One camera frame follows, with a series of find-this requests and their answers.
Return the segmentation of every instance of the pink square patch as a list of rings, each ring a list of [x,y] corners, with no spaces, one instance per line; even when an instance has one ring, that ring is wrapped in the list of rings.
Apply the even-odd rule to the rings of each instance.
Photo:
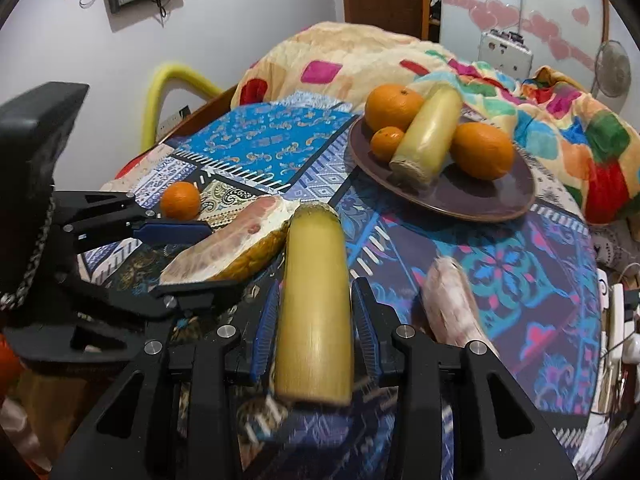
[[[328,61],[312,61],[300,77],[303,83],[313,83],[317,85],[329,84],[340,72],[342,65],[339,63],[329,63]]]

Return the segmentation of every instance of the power outlet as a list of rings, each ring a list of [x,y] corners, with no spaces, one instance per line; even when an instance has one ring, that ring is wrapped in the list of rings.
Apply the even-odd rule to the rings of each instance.
[[[171,130],[173,130],[180,121],[185,117],[191,115],[191,110],[189,110],[188,106],[185,106],[179,112],[176,112],[170,117],[167,117],[164,121],[158,124],[158,129],[156,130],[156,142],[164,139],[166,134],[168,134]]]

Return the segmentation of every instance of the fan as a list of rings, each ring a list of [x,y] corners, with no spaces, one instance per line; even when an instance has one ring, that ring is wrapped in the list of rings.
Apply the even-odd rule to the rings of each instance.
[[[600,45],[595,61],[595,78],[591,94],[620,113],[631,86],[631,65],[622,45],[614,40]]]

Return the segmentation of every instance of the orange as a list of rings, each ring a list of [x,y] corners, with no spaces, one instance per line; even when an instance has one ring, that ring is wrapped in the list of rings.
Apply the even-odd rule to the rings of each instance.
[[[175,182],[160,197],[162,216],[175,220],[193,220],[200,212],[200,192],[188,182]]]
[[[484,123],[460,124],[453,135],[450,153],[462,171],[481,180],[505,176],[515,156],[511,137]]]
[[[371,137],[369,147],[376,159],[384,164],[388,164],[394,153],[398,149],[400,141],[404,137],[404,132],[395,126],[387,126]]]
[[[364,120],[374,132],[387,126],[406,131],[424,104],[418,92],[402,85],[374,88],[364,107]]]

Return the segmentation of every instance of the plate rim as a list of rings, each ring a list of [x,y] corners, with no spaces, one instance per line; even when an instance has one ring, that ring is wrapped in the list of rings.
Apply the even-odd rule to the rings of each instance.
[[[465,220],[465,221],[468,221],[468,222],[477,222],[477,223],[500,223],[500,222],[507,222],[509,220],[515,220],[516,218],[520,218],[521,216],[526,215],[526,213],[530,210],[530,208],[533,205],[533,203],[536,201],[536,183],[535,183],[535,180],[534,180],[534,177],[533,177],[533,172],[531,171],[531,168],[527,164],[526,159],[516,149],[515,145],[514,145],[514,151],[516,152],[516,156],[522,159],[522,161],[524,162],[524,165],[529,170],[529,175],[530,175],[530,178],[531,178],[531,181],[532,181],[532,184],[533,184],[533,192],[531,193],[531,197],[530,197],[529,201],[527,202],[527,205],[523,206],[523,208],[520,211],[517,211],[516,213],[510,214],[510,215],[501,215],[499,218],[498,217],[478,218],[478,217],[466,215],[464,213],[457,213],[457,212],[453,212],[453,211],[444,210],[444,209],[441,209],[441,208],[439,208],[437,206],[430,205],[430,204],[427,204],[426,202],[423,202],[421,200],[417,200],[415,198],[412,198],[411,196],[407,196],[405,194],[401,194],[399,192],[401,190],[397,186],[394,186],[393,184],[387,182],[386,180],[380,179],[379,176],[377,176],[375,174],[372,174],[372,171],[367,167],[367,164],[364,164],[362,162],[361,158],[356,153],[356,150],[354,150],[353,143],[352,143],[353,131],[356,128],[356,126],[359,126],[360,128],[362,128],[362,123],[363,122],[364,122],[364,117],[360,117],[359,119],[354,121],[354,123],[351,125],[351,128],[349,128],[349,135],[347,137],[347,146],[349,148],[351,156],[353,157],[353,161],[356,163],[356,165],[362,171],[364,171],[377,184],[379,184],[380,186],[384,187],[385,189],[391,191],[394,195],[399,196],[400,198],[402,198],[404,200],[407,200],[407,201],[409,201],[411,203],[414,203],[415,205],[418,205],[420,207],[426,208],[426,209],[428,209],[430,211],[434,211],[436,213],[443,214],[445,216],[457,218],[457,219],[460,219],[460,220]]]

